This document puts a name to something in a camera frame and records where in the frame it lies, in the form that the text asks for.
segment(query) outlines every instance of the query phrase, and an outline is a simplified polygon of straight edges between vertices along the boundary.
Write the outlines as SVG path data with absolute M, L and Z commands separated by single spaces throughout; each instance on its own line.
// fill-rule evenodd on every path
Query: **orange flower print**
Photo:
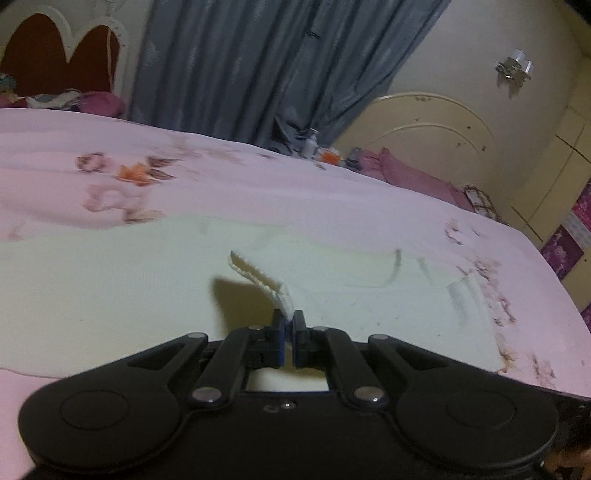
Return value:
M 148 175 L 150 167 L 137 162 L 133 167 L 126 167 L 121 165 L 115 178 L 120 181 L 128 181 L 134 183 L 138 187 L 145 187 L 155 182 L 153 178 Z

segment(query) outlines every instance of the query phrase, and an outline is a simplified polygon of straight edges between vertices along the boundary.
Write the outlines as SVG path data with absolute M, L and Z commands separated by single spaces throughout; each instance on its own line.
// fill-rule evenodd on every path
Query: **white headboard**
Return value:
M 498 164 L 488 127 L 469 108 L 442 95 L 407 92 L 374 100 L 336 140 L 343 155 L 386 147 L 409 166 L 463 187 L 486 191 Z

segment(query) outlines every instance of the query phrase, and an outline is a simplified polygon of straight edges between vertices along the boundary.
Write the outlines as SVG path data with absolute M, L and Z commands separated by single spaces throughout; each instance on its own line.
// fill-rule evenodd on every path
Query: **pink bedsheet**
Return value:
M 0 110 L 0 124 L 2 240 L 195 213 L 290 225 L 337 247 L 402 248 L 479 274 L 504 374 L 591 396 L 589 331 L 539 252 L 510 227 L 344 168 L 201 135 L 25 109 Z M 46 381 L 0 371 L 1 480 L 31 467 L 17 414 Z

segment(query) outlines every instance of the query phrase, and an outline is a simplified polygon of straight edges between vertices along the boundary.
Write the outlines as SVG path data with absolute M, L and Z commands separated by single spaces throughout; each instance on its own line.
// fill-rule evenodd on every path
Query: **red headboard panel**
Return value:
M 14 77 L 16 93 L 21 96 L 61 93 L 68 88 L 110 92 L 108 30 L 105 25 L 90 30 L 68 63 L 57 27 L 46 15 L 34 14 L 21 23 L 10 38 L 0 72 Z M 114 76 L 119 55 L 119 42 L 114 34 L 111 34 L 110 45 Z

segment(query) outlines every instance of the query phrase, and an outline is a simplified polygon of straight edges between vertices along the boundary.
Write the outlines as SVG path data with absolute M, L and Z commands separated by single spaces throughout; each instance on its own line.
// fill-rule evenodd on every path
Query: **bottle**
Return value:
M 314 154 L 318 149 L 318 130 L 310 128 L 311 135 L 306 138 L 304 146 L 301 148 L 300 157 L 306 160 L 313 160 Z

